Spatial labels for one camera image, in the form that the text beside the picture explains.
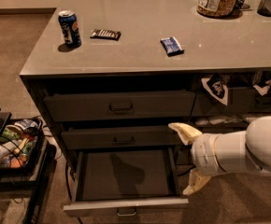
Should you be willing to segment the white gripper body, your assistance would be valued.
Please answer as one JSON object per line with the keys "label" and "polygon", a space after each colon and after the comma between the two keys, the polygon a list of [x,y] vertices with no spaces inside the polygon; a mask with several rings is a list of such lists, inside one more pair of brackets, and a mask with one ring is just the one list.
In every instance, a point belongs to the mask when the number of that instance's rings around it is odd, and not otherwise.
{"label": "white gripper body", "polygon": [[193,163],[204,175],[224,175],[226,171],[221,167],[217,157],[216,143],[221,133],[202,133],[192,146]]}

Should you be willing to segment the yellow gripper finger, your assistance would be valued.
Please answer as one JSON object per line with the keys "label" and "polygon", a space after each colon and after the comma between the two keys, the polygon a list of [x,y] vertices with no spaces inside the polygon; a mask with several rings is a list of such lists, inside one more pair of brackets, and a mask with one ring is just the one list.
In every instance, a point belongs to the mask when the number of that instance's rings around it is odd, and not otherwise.
{"label": "yellow gripper finger", "polygon": [[180,122],[169,123],[168,127],[175,131],[184,145],[189,145],[202,133],[193,126]]}
{"label": "yellow gripper finger", "polygon": [[210,179],[209,175],[205,175],[199,169],[193,168],[189,174],[188,186],[182,193],[186,196],[192,195],[203,188]]}

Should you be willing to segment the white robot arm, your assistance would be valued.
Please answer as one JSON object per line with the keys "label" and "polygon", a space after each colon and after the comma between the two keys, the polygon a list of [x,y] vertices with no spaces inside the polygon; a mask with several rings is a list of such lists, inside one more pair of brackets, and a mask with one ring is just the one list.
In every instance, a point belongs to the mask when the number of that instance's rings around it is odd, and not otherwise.
{"label": "white robot arm", "polygon": [[193,126],[173,122],[168,127],[191,148],[194,168],[183,194],[203,188],[213,176],[230,173],[271,175],[271,116],[252,121],[234,133],[202,133]]}

